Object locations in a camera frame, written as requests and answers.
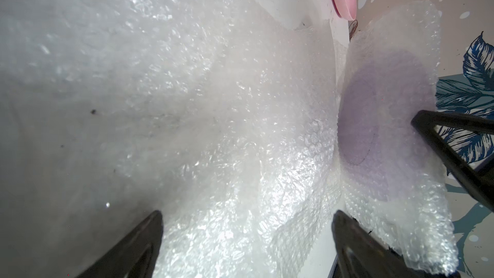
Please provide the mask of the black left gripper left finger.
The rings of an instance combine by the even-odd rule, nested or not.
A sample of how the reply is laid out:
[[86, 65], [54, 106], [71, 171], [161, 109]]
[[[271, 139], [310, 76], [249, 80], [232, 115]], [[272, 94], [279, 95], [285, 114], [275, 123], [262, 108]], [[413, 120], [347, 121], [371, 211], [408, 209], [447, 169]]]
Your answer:
[[78, 277], [152, 277], [162, 236], [162, 213], [153, 211]]

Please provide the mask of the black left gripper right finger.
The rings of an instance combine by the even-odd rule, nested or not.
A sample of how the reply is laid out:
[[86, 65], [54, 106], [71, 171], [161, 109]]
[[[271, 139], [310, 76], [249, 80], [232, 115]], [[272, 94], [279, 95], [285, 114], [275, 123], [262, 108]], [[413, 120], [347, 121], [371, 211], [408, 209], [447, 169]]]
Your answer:
[[343, 211], [334, 214], [331, 228], [337, 251], [331, 277], [445, 277], [409, 268], [402, 257], [385, 249]]

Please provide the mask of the purple plate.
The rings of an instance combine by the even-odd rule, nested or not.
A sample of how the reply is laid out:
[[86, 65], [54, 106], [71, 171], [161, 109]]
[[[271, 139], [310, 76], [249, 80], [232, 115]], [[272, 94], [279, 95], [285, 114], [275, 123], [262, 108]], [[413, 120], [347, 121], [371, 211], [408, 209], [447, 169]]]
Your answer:
[[436, 110], [432, 74], [407, 50], [379, 54], [343, 90], [338, 144], [347, 182], [381, 202], [409, 193], [428, 150], [411, 120]]

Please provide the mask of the clear bubble wrap sheet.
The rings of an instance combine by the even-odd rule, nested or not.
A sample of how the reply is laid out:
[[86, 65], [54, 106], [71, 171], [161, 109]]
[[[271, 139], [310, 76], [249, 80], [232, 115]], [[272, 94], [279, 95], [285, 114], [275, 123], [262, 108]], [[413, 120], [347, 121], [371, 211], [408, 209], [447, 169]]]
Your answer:
[[399, 6], [351, 40], [340, 83], [338, 152], [347, 213], [430, 274], [459, 264], [446, 169], [412, 127], [436, 110], [440, 14], [430, 1]]
[[339, 198], [331, 0], [1, 0], [1, 276], [151, 211], [156, 277], [297, 277]]

